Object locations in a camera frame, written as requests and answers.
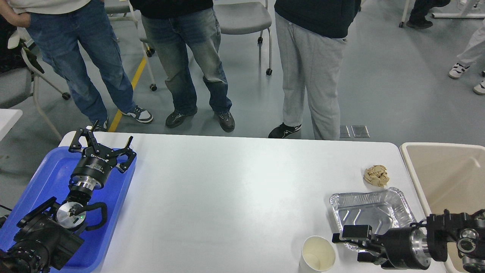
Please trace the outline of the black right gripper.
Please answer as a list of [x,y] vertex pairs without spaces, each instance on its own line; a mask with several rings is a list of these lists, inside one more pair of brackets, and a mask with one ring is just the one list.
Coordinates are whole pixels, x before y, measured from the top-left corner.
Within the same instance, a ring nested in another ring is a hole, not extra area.
[[416,227],[392,228],[383,235],[375,235],[370,225],[345,225],[341,233],[333,234],[332,242],[381,247],[377,255],[359,252],[357,261],[382,268],[426,270],[432,261],[426,235]]

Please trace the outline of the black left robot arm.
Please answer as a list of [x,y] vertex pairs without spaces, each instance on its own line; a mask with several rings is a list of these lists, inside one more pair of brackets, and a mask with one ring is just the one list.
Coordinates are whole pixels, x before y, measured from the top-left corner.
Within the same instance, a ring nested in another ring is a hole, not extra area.
[[75,132],[68,151],[50,152],[1,229],[2,273],[92,271],[107,251],[135,169],[125,147]]

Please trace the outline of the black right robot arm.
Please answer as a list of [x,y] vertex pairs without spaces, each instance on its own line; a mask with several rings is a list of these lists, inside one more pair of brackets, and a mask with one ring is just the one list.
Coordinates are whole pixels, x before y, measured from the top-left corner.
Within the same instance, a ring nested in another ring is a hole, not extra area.
[[406,227],[374,234],[369,225],[345,225],[332,242],[348,243],[362,249],[357,261],[384,269],[426,270],[431,260],[447,261],[447,244],[455,243],[463,269],[470,273],[485,270],[484,210],[473,214],[430,214],[425,220]]

